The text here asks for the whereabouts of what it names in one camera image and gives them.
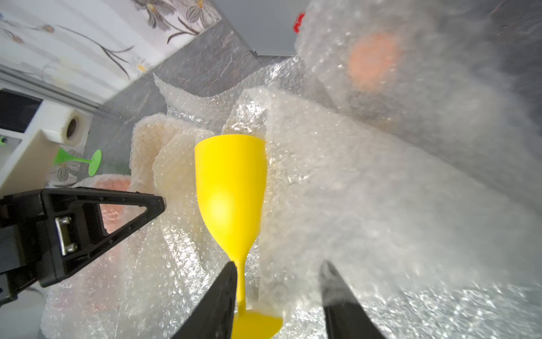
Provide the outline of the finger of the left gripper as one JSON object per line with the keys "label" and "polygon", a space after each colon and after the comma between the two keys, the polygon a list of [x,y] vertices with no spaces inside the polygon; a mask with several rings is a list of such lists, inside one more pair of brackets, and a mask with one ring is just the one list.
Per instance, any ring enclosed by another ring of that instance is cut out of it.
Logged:
{"label": "finger of the left gripper", "polygon": [[[100,204],[143,211],[104,240],[90,244],[101,227]],[[39,283],[46,288],[79,272],[166,209],[161,196],[105,189],[41,189],[1,199],[1,303]]]}

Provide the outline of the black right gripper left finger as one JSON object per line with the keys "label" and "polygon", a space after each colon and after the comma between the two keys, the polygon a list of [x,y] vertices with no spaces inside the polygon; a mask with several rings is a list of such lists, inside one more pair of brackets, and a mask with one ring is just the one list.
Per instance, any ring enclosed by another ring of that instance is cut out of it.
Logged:
{"label": "black right gripper left finger", "polygon": [[226,338],[233,331],[237,268],[228,262],[172,338]]}

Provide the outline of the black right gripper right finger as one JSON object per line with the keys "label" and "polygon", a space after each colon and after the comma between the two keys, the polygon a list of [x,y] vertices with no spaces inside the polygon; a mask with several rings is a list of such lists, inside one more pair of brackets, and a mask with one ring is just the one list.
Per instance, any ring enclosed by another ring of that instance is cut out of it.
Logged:
{"label": "black right gripper right finger", "polygon": [[333,263],[323,261],[318,281],[328,338],[385,338]]}

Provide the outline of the green plastic wine glass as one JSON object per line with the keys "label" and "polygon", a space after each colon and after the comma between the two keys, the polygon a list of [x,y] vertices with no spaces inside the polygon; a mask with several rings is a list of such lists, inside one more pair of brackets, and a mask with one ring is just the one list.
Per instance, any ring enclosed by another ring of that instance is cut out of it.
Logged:
{"label": "green plastic wine glass", "polygon": [[90,177],[94,177],[100,169],[100,165],[102,163],[102,151],[98,149],[93,153],[93,156],[90,159],[85,159],[76,157],[75,155],[65,151],[63,148],[60,148],[56,154],[53,165],[62,165],[66,162],[83,162],[88,164],[88,175]]}

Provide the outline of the clear bubble wrap sheet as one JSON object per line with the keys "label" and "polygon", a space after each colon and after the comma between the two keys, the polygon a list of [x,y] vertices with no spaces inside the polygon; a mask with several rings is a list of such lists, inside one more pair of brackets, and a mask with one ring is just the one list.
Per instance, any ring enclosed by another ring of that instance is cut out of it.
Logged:
{"label": "clear bubble wrap sheet", "polygon": [[[198,97],[160,79],[169,109],[204,125],[251,130],[264,87],[296,93],[393,134],[510,198],[541,208],[540,1],[312,1],[296,56],[232,89]],[[379,91],[348,75],[354,43],[397,36],[401,57]]]}
{"label": "clear bubble wrap sheet", "polygon": [[324,338],[331,262],[389,338],[540,338],[541,215],[422,149],[269,88],[226,131],[268,154],[261,307],[280,338]]}

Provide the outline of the yellow glass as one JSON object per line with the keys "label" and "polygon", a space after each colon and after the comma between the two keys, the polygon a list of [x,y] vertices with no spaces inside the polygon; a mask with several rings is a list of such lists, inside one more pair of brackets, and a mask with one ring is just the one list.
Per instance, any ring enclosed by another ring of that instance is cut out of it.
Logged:
{"label": "yellow glass", "polygon": [[195,147],[195,171],[201,217],[237,269],[231,336],[273,338],[282,328],[282,318],[246,307],[246,260],[261,231],[267,184],[265,141],[241,134],[207,138]]}

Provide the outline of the orange glass in bubble wrap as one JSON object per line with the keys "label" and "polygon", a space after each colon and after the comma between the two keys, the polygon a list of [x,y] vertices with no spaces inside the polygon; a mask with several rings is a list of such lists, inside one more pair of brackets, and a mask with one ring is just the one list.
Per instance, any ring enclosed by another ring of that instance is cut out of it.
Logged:
{"label": "orange glass in bubble wrap", "polygon": [[[68,186],[127,192],[129,175],[97,175]],[[100,204],[101,227],[91,227],[90,244],[104,240],[124,225],[123,205]],[[120,259],[117,245],[72,277],[48,288],[41,338],[113,338],[119,317]]]}

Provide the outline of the brown bottle orange cap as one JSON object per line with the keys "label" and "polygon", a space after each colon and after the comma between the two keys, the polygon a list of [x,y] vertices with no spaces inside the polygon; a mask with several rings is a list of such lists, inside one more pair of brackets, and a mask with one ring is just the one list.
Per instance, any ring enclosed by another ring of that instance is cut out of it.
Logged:
{"label": "brown bottle orange cap", "polygon": [[397,36],[379,32],[358,39],[351,49],[348,75],[356,89],[376,92],[389,83],[401,57]]}

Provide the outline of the silver aluminium first aid case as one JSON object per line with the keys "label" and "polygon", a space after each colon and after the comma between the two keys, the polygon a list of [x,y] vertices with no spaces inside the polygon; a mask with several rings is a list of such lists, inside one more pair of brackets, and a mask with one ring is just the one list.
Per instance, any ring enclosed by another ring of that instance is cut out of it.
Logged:
{"label": "silver aluminium first aid case", "polygon": [[251,52],[292,57],[309,0],[215,0],[213,5]]}

